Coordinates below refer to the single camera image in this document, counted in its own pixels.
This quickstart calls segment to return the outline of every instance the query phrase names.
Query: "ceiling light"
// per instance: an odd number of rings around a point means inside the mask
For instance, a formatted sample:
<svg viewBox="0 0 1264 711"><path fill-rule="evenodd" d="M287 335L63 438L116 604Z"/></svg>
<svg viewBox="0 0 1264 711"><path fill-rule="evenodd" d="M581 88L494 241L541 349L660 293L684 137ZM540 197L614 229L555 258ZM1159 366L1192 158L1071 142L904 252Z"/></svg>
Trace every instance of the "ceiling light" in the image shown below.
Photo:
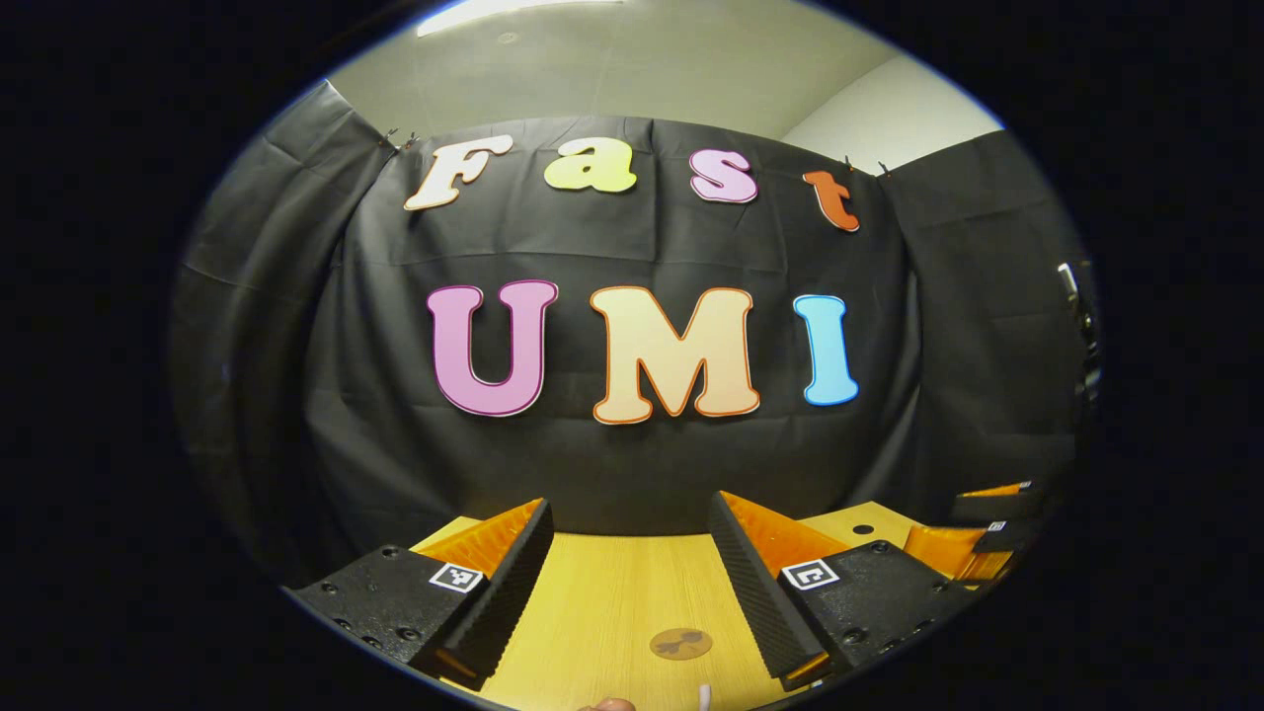
<svg viewBox="0 0 1264 711"><path fill-rule="evenodd" d="M623 0L465 0L430 16L417 25L417 37L426 37L461 23L477 20L509 10L538 8L541 5L568 5L576 3L622 3Z"/></svg>

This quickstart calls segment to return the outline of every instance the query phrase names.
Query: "white wall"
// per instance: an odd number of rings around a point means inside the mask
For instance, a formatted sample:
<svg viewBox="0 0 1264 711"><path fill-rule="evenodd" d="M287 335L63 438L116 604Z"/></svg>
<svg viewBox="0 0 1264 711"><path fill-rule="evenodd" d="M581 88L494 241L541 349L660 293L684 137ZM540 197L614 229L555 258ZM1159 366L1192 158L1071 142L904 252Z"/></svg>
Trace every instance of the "white wall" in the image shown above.
<svg viewBox="0 0 1264 711"><path fill-rule="evenodd" d="M937 72L899 56L847 85L781 140L878 175L1004 128Z"/></svg>

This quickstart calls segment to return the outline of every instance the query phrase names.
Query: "screw hole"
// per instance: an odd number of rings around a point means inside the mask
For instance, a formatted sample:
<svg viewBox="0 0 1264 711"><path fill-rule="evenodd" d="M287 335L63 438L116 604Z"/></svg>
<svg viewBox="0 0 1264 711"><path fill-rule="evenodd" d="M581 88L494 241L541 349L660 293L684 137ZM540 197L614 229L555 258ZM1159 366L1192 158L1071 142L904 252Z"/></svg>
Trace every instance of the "screw hole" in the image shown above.
<svg viewBox="0 0 1264 711"><path fill-rule="evenodd" d="M868 634L865 630L860 628L852 628L846 633L843 633L843 644L860 644L865 641L865 638L867 636Z"/></svg>

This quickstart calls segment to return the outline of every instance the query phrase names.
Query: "pink letter u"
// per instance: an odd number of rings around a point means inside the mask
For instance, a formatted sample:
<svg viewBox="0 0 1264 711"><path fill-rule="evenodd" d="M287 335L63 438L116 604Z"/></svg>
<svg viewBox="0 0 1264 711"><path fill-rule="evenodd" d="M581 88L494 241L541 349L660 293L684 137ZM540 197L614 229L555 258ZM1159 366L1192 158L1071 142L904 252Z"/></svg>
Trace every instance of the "pink letter u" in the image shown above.
<svg viewBox="0 0 1264 711"><path fill-rule="evenodd" d="M531 407L545 383L545 309L557 300L557 285L540 280L516 281L501 288L509 307L512 359L504 382L488 383L474 374L470 362L470 320L483 305L473 286L449 286L430 295L435 315L435 376L444 397L466 412L507 417Z"/></svg>

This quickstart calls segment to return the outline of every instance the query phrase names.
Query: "yellow letter a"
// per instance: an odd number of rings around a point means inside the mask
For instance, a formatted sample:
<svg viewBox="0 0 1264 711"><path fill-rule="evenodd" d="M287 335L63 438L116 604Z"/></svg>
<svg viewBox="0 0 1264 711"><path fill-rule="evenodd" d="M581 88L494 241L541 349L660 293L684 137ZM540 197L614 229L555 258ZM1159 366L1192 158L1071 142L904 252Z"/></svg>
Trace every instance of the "yellow letter a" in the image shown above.
<svg viewBox="0 0 1264 711"><path fill-rule="evenodd" d="M636 185L632 147L617 138L578 138L557 149L562 157L545 168L545 182L561 190L594 187L623 192Z"/></svg>

